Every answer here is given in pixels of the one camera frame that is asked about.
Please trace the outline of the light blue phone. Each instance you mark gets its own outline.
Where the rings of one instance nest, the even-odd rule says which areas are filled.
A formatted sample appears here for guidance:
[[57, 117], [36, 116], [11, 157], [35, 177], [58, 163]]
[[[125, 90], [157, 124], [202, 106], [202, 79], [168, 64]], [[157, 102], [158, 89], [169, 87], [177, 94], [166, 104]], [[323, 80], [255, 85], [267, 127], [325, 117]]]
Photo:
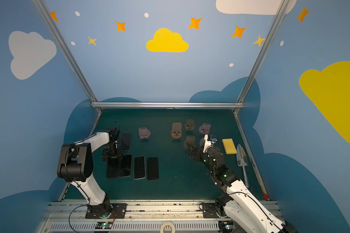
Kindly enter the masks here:
[[131, 141], [132, 141], [132, 134], [131, 133], [124, 133], [121, 136], [121, 143], [120, 147], [122, 151], [129, 151], [131, 147]]

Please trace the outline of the blue-edged phone back row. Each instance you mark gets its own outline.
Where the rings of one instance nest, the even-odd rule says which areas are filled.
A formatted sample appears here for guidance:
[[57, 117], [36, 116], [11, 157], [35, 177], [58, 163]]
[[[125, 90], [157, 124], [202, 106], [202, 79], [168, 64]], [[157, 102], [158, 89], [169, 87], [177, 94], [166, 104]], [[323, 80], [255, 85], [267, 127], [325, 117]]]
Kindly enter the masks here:
[[132, 155], [123, 155], [119, 168], [119, 177], [130, 177], [132, 168]]

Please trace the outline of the silver phone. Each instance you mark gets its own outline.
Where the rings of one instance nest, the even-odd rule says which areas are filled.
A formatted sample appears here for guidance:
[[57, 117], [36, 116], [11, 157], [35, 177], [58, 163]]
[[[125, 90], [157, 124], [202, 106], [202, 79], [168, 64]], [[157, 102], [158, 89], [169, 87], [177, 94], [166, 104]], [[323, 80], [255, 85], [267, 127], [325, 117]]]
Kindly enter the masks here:
[[146, 177], [146, 164], [144, 156], [134, 158], [134, 179], [140, 180]]

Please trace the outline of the black phone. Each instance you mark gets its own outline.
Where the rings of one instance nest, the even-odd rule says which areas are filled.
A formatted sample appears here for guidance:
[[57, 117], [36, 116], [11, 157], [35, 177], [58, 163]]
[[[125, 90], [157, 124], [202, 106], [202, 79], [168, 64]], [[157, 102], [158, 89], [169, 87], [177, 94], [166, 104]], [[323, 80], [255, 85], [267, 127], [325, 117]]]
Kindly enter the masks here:
[[120, 159], [119, 158], [108, 158], [107, 164], [107, 178], [117, 178], [120, 173]]
[[159, 179], [158, 158], [150, 157], [147, 159], [147, 179], [157, 180]]

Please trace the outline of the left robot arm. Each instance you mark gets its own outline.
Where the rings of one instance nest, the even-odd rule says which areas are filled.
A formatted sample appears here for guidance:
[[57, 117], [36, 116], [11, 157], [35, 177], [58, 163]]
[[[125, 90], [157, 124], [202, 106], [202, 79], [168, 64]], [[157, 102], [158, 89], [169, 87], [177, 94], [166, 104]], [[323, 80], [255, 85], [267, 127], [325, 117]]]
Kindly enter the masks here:
[[100, 131], [81, 141], [63, 144], [60, 151], [57, 176], [77, 188], [87, 201], [86, 218], [110, 218], [113, 213], [108, 194], [93, 176], [92, 153], [102, 146], [108, 156], [118, 150], [120, 131], [117, 128]]

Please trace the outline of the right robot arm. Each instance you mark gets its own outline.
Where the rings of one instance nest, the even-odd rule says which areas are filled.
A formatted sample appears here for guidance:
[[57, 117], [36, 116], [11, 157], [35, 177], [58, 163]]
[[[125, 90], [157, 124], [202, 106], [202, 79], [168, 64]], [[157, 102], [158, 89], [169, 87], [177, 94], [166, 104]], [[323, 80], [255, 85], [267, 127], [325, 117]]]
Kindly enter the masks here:
[[188, 146], [189, 157], [202, 162], [210, 177], [224, 195], [216, 203], [228, 218], [247, 233], [297, 233], [292, 224], [286, 224], [268, 211], [249, 191], [244, 182], [229, 169], [219, 148], [201, 149]]

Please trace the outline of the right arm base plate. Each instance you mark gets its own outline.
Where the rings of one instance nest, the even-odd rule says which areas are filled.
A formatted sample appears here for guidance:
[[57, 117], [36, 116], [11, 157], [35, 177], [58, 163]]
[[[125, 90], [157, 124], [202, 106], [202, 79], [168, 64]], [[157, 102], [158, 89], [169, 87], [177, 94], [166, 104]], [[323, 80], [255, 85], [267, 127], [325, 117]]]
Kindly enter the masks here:
[[228, 218], [223, 207], [217, 203], [200, 203], [199, 209], [204, 218]]

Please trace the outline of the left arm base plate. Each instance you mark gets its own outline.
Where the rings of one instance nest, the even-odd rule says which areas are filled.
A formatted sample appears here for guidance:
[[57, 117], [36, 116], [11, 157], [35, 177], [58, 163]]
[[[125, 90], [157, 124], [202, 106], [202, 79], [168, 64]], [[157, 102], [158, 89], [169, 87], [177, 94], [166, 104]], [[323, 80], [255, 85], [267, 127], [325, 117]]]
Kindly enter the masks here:
[[125, 217], [126, 203], [111, 203], [100, 205], [87, 205], [86, 219], [123, 219]]

